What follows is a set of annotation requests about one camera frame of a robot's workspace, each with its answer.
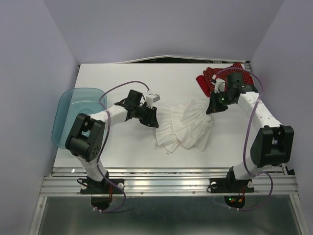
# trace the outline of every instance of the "red fabric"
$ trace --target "red fabric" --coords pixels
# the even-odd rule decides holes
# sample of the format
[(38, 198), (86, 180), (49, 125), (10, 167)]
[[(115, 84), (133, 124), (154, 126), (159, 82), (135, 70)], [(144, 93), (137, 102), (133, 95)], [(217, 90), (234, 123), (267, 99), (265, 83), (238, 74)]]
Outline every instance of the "red fabric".
[[(253, 85), (254, 84), (253, 79), (248, 72), (235, 69), (235, 68), (242, 68), (243, 69), (243, 67), (241, 66), (241, 64), (239, 62), (234, 63), (232, 66), (230, 66), (230, 68), (234, 68), (234, 69), (221, 72), (216, 78), (221, 78), (226, 82), (226, 76), (228, 74), (230, 74), (232, 72), (241, 72), (243, 75), (243, 79), (244, 79), (245, 84), (247, 84), (247, 85)], [(223, 69), (213, 69), (213, 68), (208, 67), (205, 71), (203, 71), (204, 79), (205, 79), (207, 86), (209, 87), (209, 91), (207, 91), (207, 90), (204, 91), (202, 88), (202, 87), (204, 87), (204, 85), (201, 86), (201, 84), (197, 80), (197, 82), (199, 83), (200, 87), (202, 88), (203, 92), (206, 94), (207, 97), (210, 97), (211, 92), (214, 91), (214, 85), (211, 82), (213, 75), (217, 74), (221, 70), (223, 70)]]
[(201, 89), (203, 90), (203, 92), (205, 93), (205, 95), (206, 95), (207, 97), (210, 97), (211, 91), (210, 91), (210, 88), (209, 88), (208, 84), (207, 84), (206, 81), (205, 81), (204, 76), (203, 76), (203, 75), (200, 75), (200, 76), (198, 76), (198, 77), (196, 78), (196, 80), (197, 80), (199, 86), (201, 87)]

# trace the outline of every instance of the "folded red cloth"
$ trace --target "folded red cloth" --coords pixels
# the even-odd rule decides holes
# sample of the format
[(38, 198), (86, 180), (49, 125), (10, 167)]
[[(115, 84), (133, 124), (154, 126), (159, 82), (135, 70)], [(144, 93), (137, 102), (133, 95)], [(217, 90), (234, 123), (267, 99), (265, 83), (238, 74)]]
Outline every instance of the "folded red cloth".
[[(234, 63), (229, 68), (234, 68), (234, 69), (221, 72), (216, 78), (223, 79), (226, 83), (227, 82), (226, 76), (228, 74), (230, 74), (232, 72), (241, 72), (243, 75), (243, 79), (244, 79), (245, 84), (247, 84), (247, 85), (253, 85), (254, 84), (253, 79), (248, 72), (236, 69), (236, 68), (242, 68), (243, 69), (243, 67), (241, 66), (241, 64), (239, 62)], [(214, 85), (212, 84), (213, 75), (216, 75), (221, 70), (223, 70), (223, 69), (213, 69), (213, 68), (208, 67), (205, 71), (203, 71), (203, 75), (204, 75), (204, 79), (205, 79), (206, 84), (203, 83), (203, 79), (201, 76), (197, 77), (196, 80), (207, 97), (210, 97), (211, 91), (214, 91)]]

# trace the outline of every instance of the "white fabric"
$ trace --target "white fabric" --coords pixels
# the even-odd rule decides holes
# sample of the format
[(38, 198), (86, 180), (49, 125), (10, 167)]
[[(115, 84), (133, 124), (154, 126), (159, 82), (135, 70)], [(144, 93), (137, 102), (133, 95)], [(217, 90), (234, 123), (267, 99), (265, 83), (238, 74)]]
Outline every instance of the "white fabric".
[(204, 151), (214, 122), (205, 112), (210, 99), (191, 100), (185, 104), (164, 104), (158, 107), (156, 118), (156, 140), (159, 146), (173, 153), (181, 145), (190, 149), (195, 147)]

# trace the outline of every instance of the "white table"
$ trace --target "white table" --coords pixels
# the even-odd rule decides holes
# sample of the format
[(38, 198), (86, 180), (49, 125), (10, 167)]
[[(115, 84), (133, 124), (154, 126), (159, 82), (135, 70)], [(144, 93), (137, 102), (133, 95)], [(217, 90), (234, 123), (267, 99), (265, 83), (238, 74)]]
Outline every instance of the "white table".
[[(139, 80), (152, 92), (160, 95), (161, 102), (171, 104), (191, 99), (206, 98), (196, 77), (207, 67), (226, 68), (230, 64), (82, 64), (76, 88), (93, 87), (103, 91), (121, 83)], [(128, 95), (130, 89), (146, 89), (141, 84), (130, 84), (108, 94), (108, 107)], [(204, 152), (178, 147), (170, 154), (157, 145), (155, 130), (137, 119), (120, 123), (111, 129), (107, 146), (101, 156), (105, 167), (231, 167), (242, 161), (248, 117), (237, 105), (225, 112), (213, 114), (215, 123)], [(248, 150), (255, 138), (252, 128)], [(66, 149), (57, 152), (54, 167), (81, 167), (80, 162)]]

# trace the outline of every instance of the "gray wall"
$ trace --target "gray wall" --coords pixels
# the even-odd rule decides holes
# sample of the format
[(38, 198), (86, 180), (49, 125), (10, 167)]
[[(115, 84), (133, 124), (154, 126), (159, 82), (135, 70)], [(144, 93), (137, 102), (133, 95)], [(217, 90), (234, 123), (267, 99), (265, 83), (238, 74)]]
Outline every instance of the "gray wall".
[(76, 63), (42, 0), (0, 2), (0, 234), (27, 234)]
[(80, 63), (250, 60), (283, 0), (44, 0)]
[(272, 113), (292, 125), (295, 138), (291, 166), (313, 233), (313, 1), (285, 0), (252, 59), (264, 84), (263, 100)]

